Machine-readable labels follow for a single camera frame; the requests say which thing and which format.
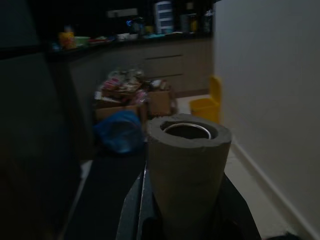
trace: black refrigerator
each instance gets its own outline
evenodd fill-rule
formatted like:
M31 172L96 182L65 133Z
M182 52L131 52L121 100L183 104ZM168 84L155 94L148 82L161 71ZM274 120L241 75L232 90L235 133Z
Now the black refrigerator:
M1 233L8 235L3 239L56 238L78 189L80 164L27 1L1 0L0 24Z

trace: cylindrical pot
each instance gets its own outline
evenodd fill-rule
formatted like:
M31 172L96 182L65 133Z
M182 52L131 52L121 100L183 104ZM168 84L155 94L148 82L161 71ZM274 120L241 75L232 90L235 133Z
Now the cylindrical pot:
M188 114L148 125L148 168L167 240L200 240L217 198L230 131Z

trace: pile of items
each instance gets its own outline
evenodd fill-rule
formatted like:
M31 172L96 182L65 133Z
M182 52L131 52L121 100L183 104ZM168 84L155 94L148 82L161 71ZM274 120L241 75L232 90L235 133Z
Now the pile of items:
M94 96L97 122L118 111L130 110L145 128L148 119L170 116L176 107L171 86L165 80L149 80L140 69L110 72Z

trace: floor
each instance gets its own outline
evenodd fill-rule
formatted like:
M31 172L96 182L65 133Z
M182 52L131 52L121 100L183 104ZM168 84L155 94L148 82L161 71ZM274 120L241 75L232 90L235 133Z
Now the floor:
M190 114L189 101L207 97L209 97L209 95L178 98L178 112ZM81 189L83 188L83 185L89 174L90 167L91 161L88 161L82 165L82 182L80 184L79 193L77 194L75 202L77 202L79 199ZM255 179L241 164L232 150L229 152L225 167L225 174L229 177L231 182L246 200L262 238L279 236L286 232L291 232L294 234L292 228L288 223L286 223L281 214L268 200L267 196L258 186Z

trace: yellow chair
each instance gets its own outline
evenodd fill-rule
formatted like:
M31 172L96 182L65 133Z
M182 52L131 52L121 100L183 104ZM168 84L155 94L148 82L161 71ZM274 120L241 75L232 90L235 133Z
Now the yellow chair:
M219 123L221 106L221 81L212 76L209 86L210 98L201 98L189 102L190 111L193 116L208 119Z

